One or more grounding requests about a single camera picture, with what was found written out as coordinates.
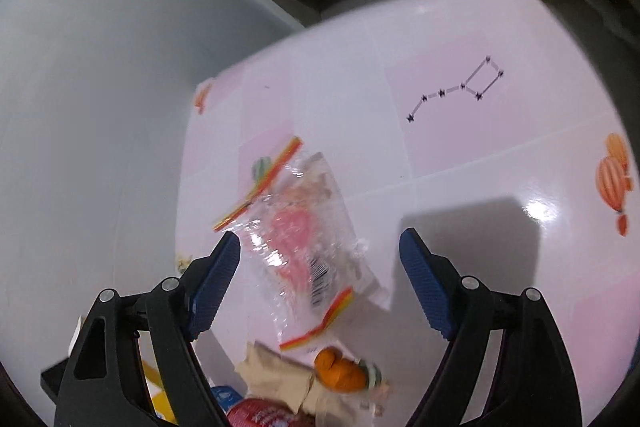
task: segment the constellation print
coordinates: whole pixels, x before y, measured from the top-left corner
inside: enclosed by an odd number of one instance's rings
[[[494,68],[496,73],[495,78],[491,82],[489,82],[489,84],[484,89],[480,89],[480,90],[471,89],[469,87],[469,83],[471,83],[471,81],[474,79],[476,74],[478,74],[479,71],[487,65]],[[439,89],[437,90],[437,92],[432,92],[429,94],[422,95],[420,97],[420,102],[417,103],[417,105],[414,107],[414,110],[412,110],[411,113],[409,113],[409,116],[406,117],[406,119],[409,123],[411,123],[412,121],[415,121],[415,115],[418,112],[418,109],[422,107],[423,103],[428,102],[432,98],[436,98],[436,97],[444,98],[449,93],[452,93],[455,91],[471,93],[474,97],[476,97],[476,100],[480,101],[482,100],[482,97],[484,97],[484,94],[490,89],[490,87],[492,87],[498,81],[498,79],[501,78],[503,75],[504,75],[504,71],[501,70],[498,67],[498,65],[491,60],[491,55],[487,55],[484,58],[484,60],[480,62],[480,65],[474,70],[474,72],[471,73],[468,79],[466,79],[460,85],[449,87],[448,89]]]

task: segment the gray wall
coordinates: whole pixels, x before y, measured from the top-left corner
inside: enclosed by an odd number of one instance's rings
[[[248,0],[0,0],[0,360],[49,424],[78,315],[174,272],[194,87],[289,32]]]

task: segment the black object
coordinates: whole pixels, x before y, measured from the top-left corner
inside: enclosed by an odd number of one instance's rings
[[[212,254],[194,261],[180,280],[149,293],[120,297],[105,290],[81,328],[68,360],[42,373],[57,404],[55,427],[170,425],[155,416],[136,338],[148,330],[169,402],[181,427],[223,427],[228,420],[210,393],[188,339],[210,320],[239,260],[238,238],[227,232]],[[468,406],[491,330],[502,330],[494,381],[483,413],[469,427],[579,427],[580,402],[562,338],[540,292],[492,292],[460,277],[433,255],[414,229],[400,239],[401,261],[431,326],[449,347],[408,427],[453,427]],[[198,298],[206,301],[198,303]],[[194,317],[197,309],[203,317]],[[636,425],[636,368],[593,427]]]

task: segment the clear plastic package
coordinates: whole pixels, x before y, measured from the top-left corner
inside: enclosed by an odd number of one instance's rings
[[[235,232],[255,261],[281,350],[320,335],[374,281],[329,165],[297,137],[215,229]]]

